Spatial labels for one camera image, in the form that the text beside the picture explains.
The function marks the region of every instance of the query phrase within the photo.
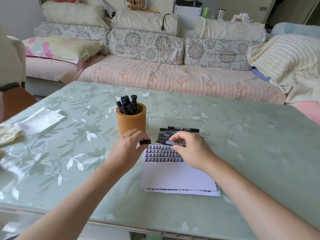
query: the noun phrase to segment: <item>finger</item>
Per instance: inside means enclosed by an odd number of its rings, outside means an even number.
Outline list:
[[[144,131],[136,131],[136,133],[132,136],[132,139],[138,144],[139,141],[149,140],[149,136]]]
[[[139,146],[139,147],[137,148],[137,153],[138,153],[139,157],[141,156],[141,154],[143,153],[143,151],[148,148],[148,146],[149,146],[149,145],[144,144],[144,145],[141,145],[141,146]]]
[[[126,133],[124,133],[122,136],[126,136],[131,130],[128,130]]]
[[[179,153],[182,157],[183,157],[183,152],[186,148],[180,145],[173,145],[172,146],[172,150],[176,151],[177,153]]]
[[[191,132],[179,131],[170,137],[169,141],[187,141],[187,138],[191,135]]]
[[[126,136],[133,136],[138,130],[137,129],[133,129],[131,131],[129,131]]]

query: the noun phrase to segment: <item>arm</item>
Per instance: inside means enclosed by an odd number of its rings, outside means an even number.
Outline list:
[[[148,147],[148,145],[141,145],[137,148],[137,143],[148,139],[149,136],[145,132],[136,129],[125,133],[98,170],[16,239],[78,239],[106,193],[135,165],[141,153]]]
[[[180,131],[170,140],[186,142],[186,147],[174,145],[173,149],[189,165],[204,171],[217,182],[260,240],[320,239],[316,228],[219,158],[199,135]]]

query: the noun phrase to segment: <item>floral pattern tablecloth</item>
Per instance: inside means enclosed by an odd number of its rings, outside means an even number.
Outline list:
[[[1,146],[0,205],[46,212],[83,183],[119,139],[116,102],[138,95],[147,116],[205,120],[215,153],[320,228],[320,128],[292,106],[75,81],[8,122],[42,107],[66,117],[42,133]],[[223,197],[144,192],[142,158],[91,219],[217,239],[257,239]]]

